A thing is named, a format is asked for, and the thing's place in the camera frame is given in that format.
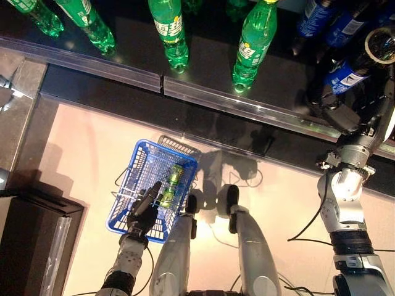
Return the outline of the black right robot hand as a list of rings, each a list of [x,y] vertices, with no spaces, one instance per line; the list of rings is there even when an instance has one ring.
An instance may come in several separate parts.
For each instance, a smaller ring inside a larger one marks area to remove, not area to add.
[[[326,91],[320,99],[322,117],[341,134],[351,134],[358,130],[360,116],[345,103],[344,94]]]

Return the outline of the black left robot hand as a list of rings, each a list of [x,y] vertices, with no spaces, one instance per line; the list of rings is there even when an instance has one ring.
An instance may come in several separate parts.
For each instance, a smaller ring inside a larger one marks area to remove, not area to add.
[[[157,181],[149,189],[144,189],[140,200],[136,200],[127,218],[128,233],[137,237],[144,237],[153,227],[158,214],[155,202],[162,183]]]

